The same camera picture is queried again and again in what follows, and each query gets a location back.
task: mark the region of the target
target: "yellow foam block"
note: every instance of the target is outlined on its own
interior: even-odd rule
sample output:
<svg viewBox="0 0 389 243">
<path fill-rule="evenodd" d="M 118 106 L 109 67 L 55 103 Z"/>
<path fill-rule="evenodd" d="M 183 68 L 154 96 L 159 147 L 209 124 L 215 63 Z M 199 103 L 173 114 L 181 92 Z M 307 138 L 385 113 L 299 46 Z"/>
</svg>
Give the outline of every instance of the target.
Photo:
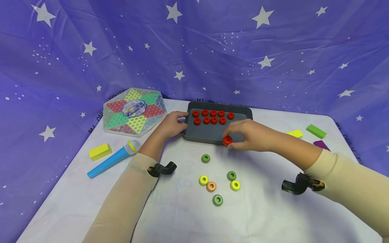
<svg viewBox="0 0 389 243">
<path fill-rule="evenodd" d="M 302 138 L 304 136 L 304 134 L 300 130 L 294 130 L 292 132 L 289 132 L 288 134 L 297 138 Z"/>
<path fill-rule="evenodd" d="M 101 159 L 104 156 L 109 155 L 110 153 L 112 153 L 112 149 L 109 146 L 109 144 L 105 143 L 105 144 L 100 145 L 94 149 L 89 150 L 89 157 L 93 161 L 96 161 L 98 159 Z"/>
</svg>

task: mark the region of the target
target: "game board lid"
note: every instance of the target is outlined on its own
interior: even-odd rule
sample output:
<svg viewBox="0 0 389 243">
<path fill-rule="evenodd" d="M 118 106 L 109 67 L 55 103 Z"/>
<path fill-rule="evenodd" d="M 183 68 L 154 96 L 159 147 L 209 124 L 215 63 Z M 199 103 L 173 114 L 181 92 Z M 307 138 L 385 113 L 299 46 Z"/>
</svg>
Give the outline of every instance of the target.
<svg viewBox="0 0 389 243">
<path fill-rule="evenodd" d="M 108 133 L 141 137 L 165 115 L 161 92 L 130 88 L 104 103 L 103 127 Z"/>
</svg>

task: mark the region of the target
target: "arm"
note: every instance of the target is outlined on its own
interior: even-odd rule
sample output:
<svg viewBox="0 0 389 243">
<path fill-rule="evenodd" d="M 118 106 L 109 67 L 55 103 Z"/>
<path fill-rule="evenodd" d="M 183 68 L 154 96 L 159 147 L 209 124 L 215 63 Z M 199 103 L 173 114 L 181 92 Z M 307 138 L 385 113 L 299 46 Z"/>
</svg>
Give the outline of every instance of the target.
<svg viewBox="0 0 389 243">
<path fill-rule="evenodd" d="M 186 115 L 184 112 L 170 113 L 148 137 L 112 187 L 83 243 L 130 242 L 158 179 L 149 175 L 147 169 L 158 163 L 166 139 L 186 129 L 186 124 L 177 120 Z"/>
<path fill-rule="evenodd" d="M 389 178 L 372 171 L 341 154 L 278 132 L 252 120 L 232 122 L 223 134 L 242 133 L 244 142 L 231 143 L 237 150 L 271 151 L 321 180 L 321 194 L 338 202 L 377 231 L 389 242 Z"/>
</svg>

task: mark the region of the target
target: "toy microphone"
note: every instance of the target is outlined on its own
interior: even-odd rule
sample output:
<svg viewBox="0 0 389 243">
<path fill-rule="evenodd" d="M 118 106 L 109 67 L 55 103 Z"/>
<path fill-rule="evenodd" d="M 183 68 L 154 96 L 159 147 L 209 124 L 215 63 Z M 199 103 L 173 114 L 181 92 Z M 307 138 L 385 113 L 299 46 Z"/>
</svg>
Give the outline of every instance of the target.
<svg viewBox="0 0 389 243">
<path fill-rule="evenodd" d="M 134 155 L 138 152 L 140 149 L 140 143 L 138 140 L 131 140 L 128 141 L 123 148 L 119 149 L 116 153 L 114 153 L 111 157 L 106 159 L 103 163 L 96 166 L 93 170 L 89 171 L 87 173 L 88 177 L 90 179 L 96 177 L 97 175 L 103 173 L 110 167 L 114 166 L 115 164 L 119 163 L 123 159 L 127 158 L 130 155 Z"/>
</svg>

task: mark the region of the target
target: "wrist strap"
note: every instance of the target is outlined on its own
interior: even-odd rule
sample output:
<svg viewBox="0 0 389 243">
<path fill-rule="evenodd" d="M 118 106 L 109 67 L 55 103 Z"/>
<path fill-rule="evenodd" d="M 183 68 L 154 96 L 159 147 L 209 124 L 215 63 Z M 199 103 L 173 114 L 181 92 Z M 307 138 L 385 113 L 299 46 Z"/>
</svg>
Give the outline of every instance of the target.
<svg viewBox="0 0 389 243">
<path fill-rule="evenodd" d="M 303 194 L 308 187 L 314 192 L 319 192 L 323 190 L 326 185 L 320 180 L 310 178 L 303 173 L 299 173 L 296 177 L 295 183 L 284 180 L 281 189 L 293 195 L 300 195 Z"/>
<path fill-rule="evenodd" d="M 177 165 L 171 161 L 168 163 L 167 166 L 163 166 L 161 164 L 156 164 L 153 167 L 150 166 L 147 169 L 147 172 L 152 177 L 159 177 L 160 174 L 171 175 L 175 171 L 176 168 L 177 168 Z"/>
</svg>

